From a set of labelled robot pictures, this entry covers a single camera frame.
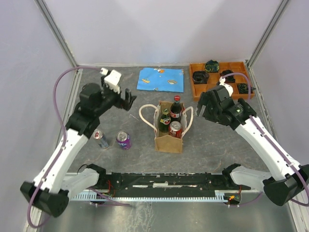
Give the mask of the cola glass bottle red cap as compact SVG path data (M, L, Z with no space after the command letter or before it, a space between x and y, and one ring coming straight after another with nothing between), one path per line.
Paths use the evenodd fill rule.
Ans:
M182 117L182 106L180 103L180 96L175 95L174 96L174 102L170 107L170 117L171 117L171 122L173 121L178 121L181 122L181 117Z

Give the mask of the purple soda can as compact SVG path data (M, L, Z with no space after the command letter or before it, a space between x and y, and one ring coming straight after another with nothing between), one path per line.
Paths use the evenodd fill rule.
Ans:
M130 135L127 132L125 131L118 132L116 140L123 150L128 150L131 148Z

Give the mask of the red cola can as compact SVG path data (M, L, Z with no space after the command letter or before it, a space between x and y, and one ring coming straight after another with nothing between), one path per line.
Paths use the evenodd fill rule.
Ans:
M172 121L169 125L169 135L175 138L182 137L182 125L179 121Z

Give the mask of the green glass bottle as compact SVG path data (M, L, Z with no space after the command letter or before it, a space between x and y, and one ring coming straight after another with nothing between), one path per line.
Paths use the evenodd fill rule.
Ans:
M162 133L168 132L170 121L171 121L171 118L170 118L169 110L168 108L165 108L163 109L159 122L158 122L159 131Z

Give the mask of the brown canvas tote bag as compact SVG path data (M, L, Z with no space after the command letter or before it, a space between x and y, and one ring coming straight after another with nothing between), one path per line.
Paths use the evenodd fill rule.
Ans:
M180 138L172 137L169 133L162 133L159 131L158 122L159 116L163 109L170 108L172 102L159 101L157 106L153 104L145 104L139 108L139 116L143 122L150 126L154 131L154 143L155 151L166 152L166 153L182 153L183 151L183 138L186 133L190 130L193 119L194 109L192 106L185 107L184 103L181 103L183 109L183 115L181 118L182 133ZM154 108L153 121L147 121L142 115L142 110L147 107Z

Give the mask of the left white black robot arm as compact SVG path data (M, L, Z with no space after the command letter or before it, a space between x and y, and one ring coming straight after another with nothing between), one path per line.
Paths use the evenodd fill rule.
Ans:
M55 218L83 190L89 187L100 189L106 185L106 170L95 164L88 165L69 180L64 180L64 177L78 152L99 126L100 116L113 106L129 111L136 99L129 89L125 90L125 98L122 98L121 90L95 83L84 85L79 97L80 101L69 117L63 137L51 158L32 182L25 181L20 187L30 206Z

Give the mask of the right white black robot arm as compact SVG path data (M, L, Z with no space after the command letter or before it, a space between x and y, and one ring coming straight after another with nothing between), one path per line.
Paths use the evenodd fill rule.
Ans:
M233 189L245 185L259 190L278 206L288 201L298 202L296 195L309 188L309 167L301 165L266 130L256 111L243 99L234 102L233 89L222 84L200 94L196 114L206 120L229 126L254 149L268 168L268 172L252 170L233 164L225 168L222 185Z

